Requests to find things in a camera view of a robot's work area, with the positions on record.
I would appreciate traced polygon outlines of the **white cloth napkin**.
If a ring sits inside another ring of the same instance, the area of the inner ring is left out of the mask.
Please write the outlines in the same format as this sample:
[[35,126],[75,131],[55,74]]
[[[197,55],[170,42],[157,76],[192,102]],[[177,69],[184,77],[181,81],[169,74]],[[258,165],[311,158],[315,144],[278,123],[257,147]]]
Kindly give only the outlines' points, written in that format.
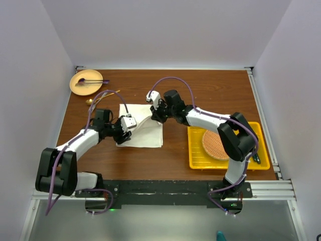
[[127,104],[137,126],[131,129],[131,137],[118,147],[161,148],[163,145],[163,125],[151,119],[150,104]]

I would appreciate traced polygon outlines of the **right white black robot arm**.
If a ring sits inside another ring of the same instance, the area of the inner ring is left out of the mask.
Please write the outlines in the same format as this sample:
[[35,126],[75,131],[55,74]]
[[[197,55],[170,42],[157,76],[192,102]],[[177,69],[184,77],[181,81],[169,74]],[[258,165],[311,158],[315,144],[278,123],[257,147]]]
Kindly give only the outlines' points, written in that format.
[[235,197],[241,192],[250,158],[258,150],[258,137],[242,114],[217,114],[193,104],[186,105],[176,90],[167,91],[163,98],[157,91],[149,91],[146,101],[152,104],[152,120],[163,124],[173,118],[179,124],[217,133],[229,157],[228,169],[222,188],[214,189],[209,194],[224,192],[229,197]]

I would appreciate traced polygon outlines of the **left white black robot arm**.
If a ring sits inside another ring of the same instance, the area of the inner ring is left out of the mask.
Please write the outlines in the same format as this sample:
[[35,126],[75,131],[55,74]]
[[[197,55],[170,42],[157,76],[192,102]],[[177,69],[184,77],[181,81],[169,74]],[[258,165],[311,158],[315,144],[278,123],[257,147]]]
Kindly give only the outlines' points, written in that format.
[[58,147],[45,148],[40,157],[36,190],[70,196],[86,189],[91,196],[100,196],[104,191],[101,174],[79,172],[77,161],[106,137],[112,137],[118,145],[130,140],[131,129],[137,126],[135,118],[126,114],[112,123],[111,117],[110,110],[97,109],[89,124],[74,138]]

